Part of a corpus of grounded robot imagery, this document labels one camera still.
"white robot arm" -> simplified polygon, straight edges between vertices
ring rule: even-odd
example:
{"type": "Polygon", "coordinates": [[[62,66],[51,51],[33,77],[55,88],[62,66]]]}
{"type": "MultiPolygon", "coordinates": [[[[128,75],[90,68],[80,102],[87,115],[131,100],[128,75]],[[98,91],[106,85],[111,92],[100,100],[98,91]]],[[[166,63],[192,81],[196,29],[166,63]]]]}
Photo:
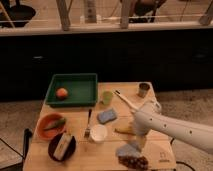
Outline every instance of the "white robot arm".
{"type": "Polygon", "coordinates": [[[161,115],[161,105],[149,100],[134,114],[134,132],[146,135],[150,129],[165,133],[213,154],[213,127],[161,115]]]}

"wall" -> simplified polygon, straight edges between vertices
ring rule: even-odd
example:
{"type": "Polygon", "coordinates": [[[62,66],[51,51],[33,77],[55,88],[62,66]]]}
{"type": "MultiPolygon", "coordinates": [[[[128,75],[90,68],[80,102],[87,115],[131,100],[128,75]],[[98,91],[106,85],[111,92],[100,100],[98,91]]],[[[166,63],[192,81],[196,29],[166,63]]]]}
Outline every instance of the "wall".
{"type": "Polygon", "coordinates": [[[0,37],[0,100],[44,98],[55,73],[152,81],[156,91],[213,87],[211,29],[0,37]]]}

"green tray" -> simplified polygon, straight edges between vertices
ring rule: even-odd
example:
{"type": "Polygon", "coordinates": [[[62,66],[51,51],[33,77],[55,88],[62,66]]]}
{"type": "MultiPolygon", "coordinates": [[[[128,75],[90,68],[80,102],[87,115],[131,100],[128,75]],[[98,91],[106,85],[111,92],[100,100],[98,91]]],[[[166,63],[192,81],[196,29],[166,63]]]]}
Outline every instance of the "green tray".
{"type": "Polygon", "coordinates": [[[94,106],[97,102],[97,74],[55,74],[46,94],[46,104],[51,107],[94,106]],[[56,90],[68,90],[65,100],[57,99],[56,90]]]}

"fork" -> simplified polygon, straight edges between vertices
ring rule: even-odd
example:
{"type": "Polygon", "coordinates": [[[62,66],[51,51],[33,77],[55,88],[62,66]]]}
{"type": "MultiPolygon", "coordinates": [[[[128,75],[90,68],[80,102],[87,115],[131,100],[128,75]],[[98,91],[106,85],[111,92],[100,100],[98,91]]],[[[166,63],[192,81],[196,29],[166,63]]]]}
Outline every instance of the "fork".
{"type": "Polygon", "coordinates": [[[87,122],[87,128],[84,133],[84,138],[89,138],[90,135],[90,118],[92,114],[92,109],[89,109],[89,114],[88,114],[88,122],[87,122]]]}

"blue sponge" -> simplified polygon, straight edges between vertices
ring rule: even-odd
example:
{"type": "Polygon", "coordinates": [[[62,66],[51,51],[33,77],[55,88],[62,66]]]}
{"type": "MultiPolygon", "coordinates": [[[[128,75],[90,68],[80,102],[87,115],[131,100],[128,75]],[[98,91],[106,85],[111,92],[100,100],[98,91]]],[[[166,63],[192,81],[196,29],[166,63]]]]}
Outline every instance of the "blue sponge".
{"type": "Polygon", "coordinates": [[[99,113],[97,118],[101,124],[105,124],[109,121],[115,120],[117,118],[117,114],[113,109],[110,109],[102,113],[99,113]]]}

